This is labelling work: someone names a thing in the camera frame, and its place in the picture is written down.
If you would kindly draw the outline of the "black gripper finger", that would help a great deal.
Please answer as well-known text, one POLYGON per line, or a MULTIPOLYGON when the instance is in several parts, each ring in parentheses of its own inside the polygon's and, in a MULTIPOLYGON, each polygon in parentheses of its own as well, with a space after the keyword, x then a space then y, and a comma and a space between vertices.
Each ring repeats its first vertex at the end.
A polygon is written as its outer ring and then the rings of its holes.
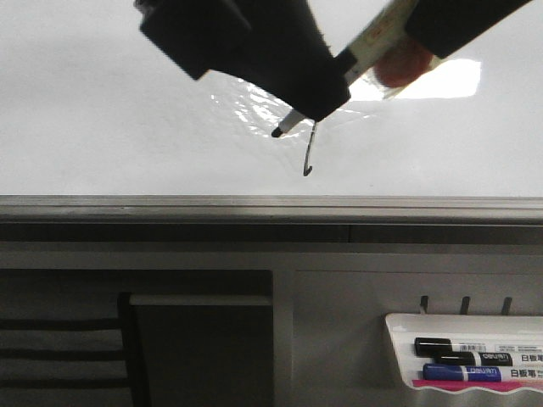
POLYGON ((349 87, 306 1, 136 1, 141 32, 187 75, 219 71, 320 121, 349 87))
POLYGON ((423 0, 406 21, 408 36, 444 59, 486 32, 528 0, 423 0))

